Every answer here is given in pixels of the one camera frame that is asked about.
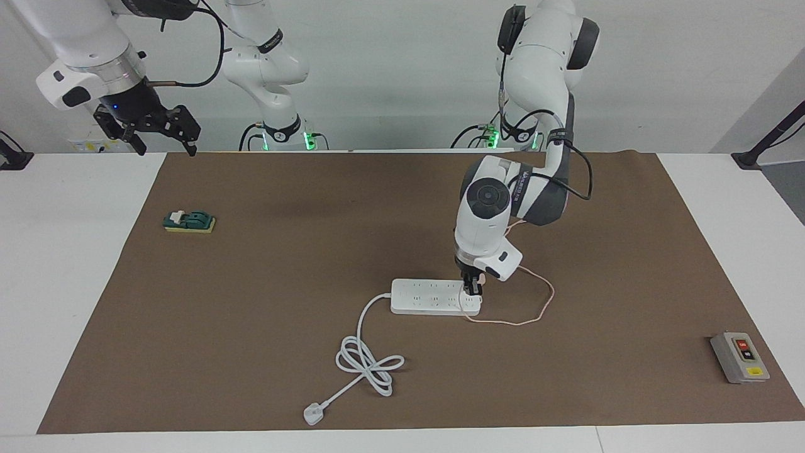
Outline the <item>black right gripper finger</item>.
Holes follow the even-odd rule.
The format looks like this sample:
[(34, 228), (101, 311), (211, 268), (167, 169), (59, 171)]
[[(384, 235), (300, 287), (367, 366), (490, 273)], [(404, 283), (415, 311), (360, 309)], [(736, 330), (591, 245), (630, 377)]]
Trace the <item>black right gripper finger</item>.
[(135, 126), (126, 124), (121, 126), (105, 106), (97, 106), (93, 112), (93, 118), (110, 140), (124, 141), (132, 146), (133, 151), (138, 155), (146, 154), (147, 146), (137, 135)]
[(201, 126), (193, 117), (189, 108), (178, 105), (164, 111), (165, 124), (162, 126), (162, 135), (172, 138), (182, 144), (190, 157), (197, 153), (196, 141), (201, 134)]

